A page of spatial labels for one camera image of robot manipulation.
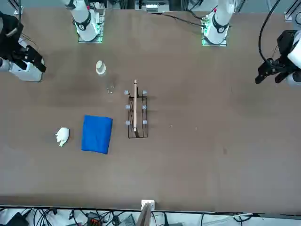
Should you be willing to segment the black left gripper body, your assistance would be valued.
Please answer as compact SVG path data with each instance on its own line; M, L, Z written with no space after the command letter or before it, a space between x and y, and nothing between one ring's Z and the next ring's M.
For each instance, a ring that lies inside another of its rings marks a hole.
M271 73L291 72L297 68L297 66L295 66L288 58L288 54L293 48L296 33L296 30L285 30L277 38L280 57L276 60L273 60L272 58L268 59L271 64L269 70Z

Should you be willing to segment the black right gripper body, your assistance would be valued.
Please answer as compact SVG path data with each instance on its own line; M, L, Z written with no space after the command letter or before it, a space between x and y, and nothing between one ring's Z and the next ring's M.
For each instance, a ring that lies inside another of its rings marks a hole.
M11 15L0 14L0 57L14 63L27 62L28 52L19 44L23 24Z

